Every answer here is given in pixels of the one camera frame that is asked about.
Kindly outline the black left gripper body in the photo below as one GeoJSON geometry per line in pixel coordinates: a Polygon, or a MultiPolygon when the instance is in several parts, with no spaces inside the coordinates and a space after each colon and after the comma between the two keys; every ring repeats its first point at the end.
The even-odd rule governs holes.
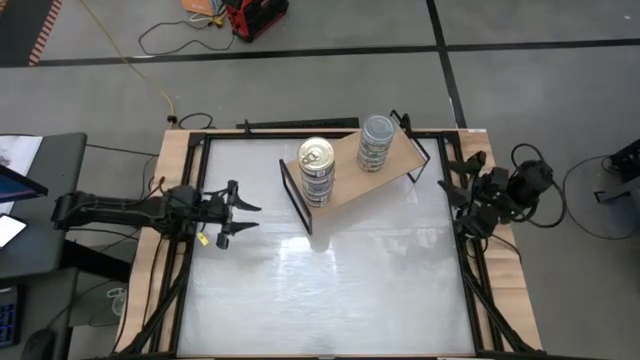
{"type": "Polygon", "coordinates": [[[211,193],[211,197],[202,202],[200,222],[203,227],[207,224],[221,226],[216,239],[216,246],[219,249],[227,249],[229,246],[230,236],[227,234],[227,225],[233,222],[233,200],[237,193],[238,183],[235,180],[229,180],[225,189],[211,193]]]}

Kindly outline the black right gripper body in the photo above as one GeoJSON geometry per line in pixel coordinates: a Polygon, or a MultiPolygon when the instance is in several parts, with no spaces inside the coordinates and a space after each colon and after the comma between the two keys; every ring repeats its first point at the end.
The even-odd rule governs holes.
{"type": "Polygon", "coordinates": [[[494,167],[489,173],[472,180],[470,190],[464,189],[464,199],[456,204],[454,229],[466,239],[488,238],[493,235],[503,216],[509,214],[506,187],[509,171],[494,167]]]}

